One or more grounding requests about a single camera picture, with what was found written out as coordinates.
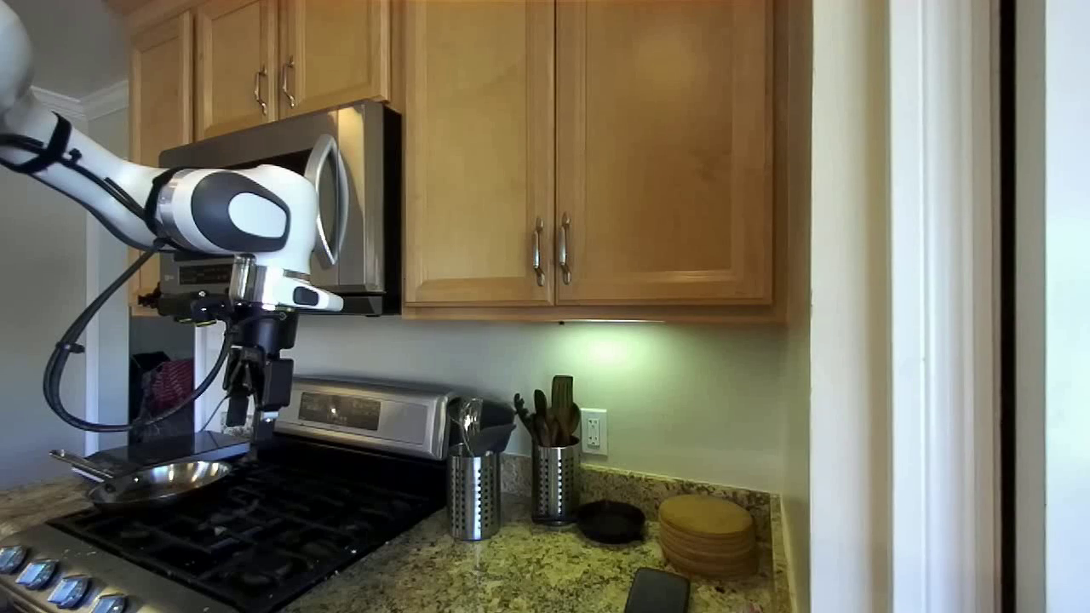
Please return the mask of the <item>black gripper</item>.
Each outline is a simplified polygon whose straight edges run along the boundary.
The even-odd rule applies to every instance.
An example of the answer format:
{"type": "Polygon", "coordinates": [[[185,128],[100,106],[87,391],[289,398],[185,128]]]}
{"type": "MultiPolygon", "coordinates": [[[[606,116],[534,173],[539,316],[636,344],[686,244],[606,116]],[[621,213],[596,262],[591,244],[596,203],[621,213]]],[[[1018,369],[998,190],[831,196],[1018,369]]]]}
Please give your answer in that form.
{"type": "Polygon", "coordinates": [[[242,305],[227,322],[227,425],[242,425],[249,413],[279,413],[289,402],[298,344],[298,316],[288,310],[242,305]]]}

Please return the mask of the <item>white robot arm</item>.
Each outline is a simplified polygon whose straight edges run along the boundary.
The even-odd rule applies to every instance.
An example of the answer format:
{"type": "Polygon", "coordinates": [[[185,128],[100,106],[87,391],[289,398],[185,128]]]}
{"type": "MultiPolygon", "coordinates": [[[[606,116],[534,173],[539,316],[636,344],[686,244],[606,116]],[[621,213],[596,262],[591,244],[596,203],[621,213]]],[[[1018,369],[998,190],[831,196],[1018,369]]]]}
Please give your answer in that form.
{"type": "Polygon", "coordinates": [[[289,402],[301,313],[345,299],[311,281],[321,239],[318,188],[288,168],[147,168],[100,147],[30,93],[30,38],[0,4],[0,163],[82,203],[113,239],[143,253],[227,254],[222,365],[227,398],[257,413],[289,402]]]}

